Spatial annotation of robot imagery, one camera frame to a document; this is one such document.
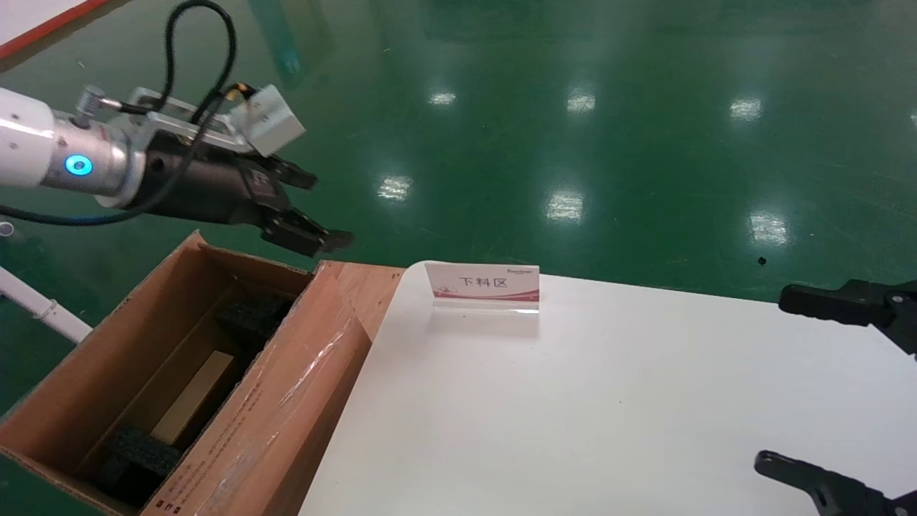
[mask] wooden block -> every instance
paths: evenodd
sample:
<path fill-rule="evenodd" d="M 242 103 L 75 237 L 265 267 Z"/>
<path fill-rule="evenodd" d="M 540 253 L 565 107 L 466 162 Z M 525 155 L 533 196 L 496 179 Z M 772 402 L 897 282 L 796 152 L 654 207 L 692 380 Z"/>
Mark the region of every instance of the wooden block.
<path fill-rule="evenodd" d="M 204 405 L 210 393 L 220 384 L 220 379 L 229 371 L 232 359 L 230 354 L 219 351 L 211 353 L 150 435 L 163 443 L 175 444 L 195 412 Z"/>

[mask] white pipe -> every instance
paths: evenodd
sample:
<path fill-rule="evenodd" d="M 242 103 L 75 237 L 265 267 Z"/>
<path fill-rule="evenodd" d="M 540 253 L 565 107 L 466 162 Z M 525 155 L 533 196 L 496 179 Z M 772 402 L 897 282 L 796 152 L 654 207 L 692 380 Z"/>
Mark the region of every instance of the white pipe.
<path fill-rule="evenodd" d="M 34 319 L 44 322 L 73 343 L 79 344 L 93 330 L 92 326 L 71 314 L 57 301 L 42 296 L 3 267 L 0 267 L 0 296 L 9 297 L 31 312 Z"/>

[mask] open cardboard box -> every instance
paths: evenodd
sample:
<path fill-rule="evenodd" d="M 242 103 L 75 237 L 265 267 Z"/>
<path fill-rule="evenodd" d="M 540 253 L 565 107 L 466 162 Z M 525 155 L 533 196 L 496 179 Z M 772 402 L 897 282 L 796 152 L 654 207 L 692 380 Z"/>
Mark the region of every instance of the open cardboard box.
<path fill-rule="evenodd" d="M 0 453 L 108 514 L 296 514 L 401 271 L 322 262 L 313 275 L 195 233 L 7 415 Z M 295 301 L 156 494 L 106 496 L 105 439 L 152 431 L 210 353 L 238 351 L 213 315 L 267 295 Z"/>

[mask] white table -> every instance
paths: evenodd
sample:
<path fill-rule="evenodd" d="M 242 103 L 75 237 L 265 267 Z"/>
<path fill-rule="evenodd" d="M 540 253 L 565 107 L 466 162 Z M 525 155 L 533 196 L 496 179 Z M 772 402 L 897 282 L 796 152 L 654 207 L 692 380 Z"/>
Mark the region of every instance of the white table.
<path fill-rule="evenodd" d="M 763 449 L 917 488 L 917 365 L 875 329 L 541 281 L 538 316 L 486 316 L 409 268 L 300 513 L 817 514 Z"/>

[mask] green epoxy floor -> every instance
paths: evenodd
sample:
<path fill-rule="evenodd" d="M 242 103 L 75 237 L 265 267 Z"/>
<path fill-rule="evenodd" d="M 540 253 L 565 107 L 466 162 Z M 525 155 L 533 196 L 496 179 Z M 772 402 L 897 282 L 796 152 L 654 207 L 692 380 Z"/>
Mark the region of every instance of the green epoxy floor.
<path fill-rule="evenodd" d="M 282 156 L 322 181 L 294 201 L 357 235 L 330 257 L 540 264 L 768 301 L 790 282 L 917 275 L 914 0 L 221 3 L 241 43 L 232 78 L 278 85 L 309 129 Z M 84 84 L 160 87 L 172 6 L 120 6 L 0 86 L 66 110 Z M 225 39 L 214 17 L 188 17 L 175 94 L 197 102 Z M 99 209 L 8 188 L 0 202 Z M 198 224 L 16 227 L 0 264 L 95 324 Z M 315 263 L 252 228 L 203 233 Z M 0 302 L 0 409 L 69 349 Z M 0 513 L 94 512 L 3 462 Z"/>

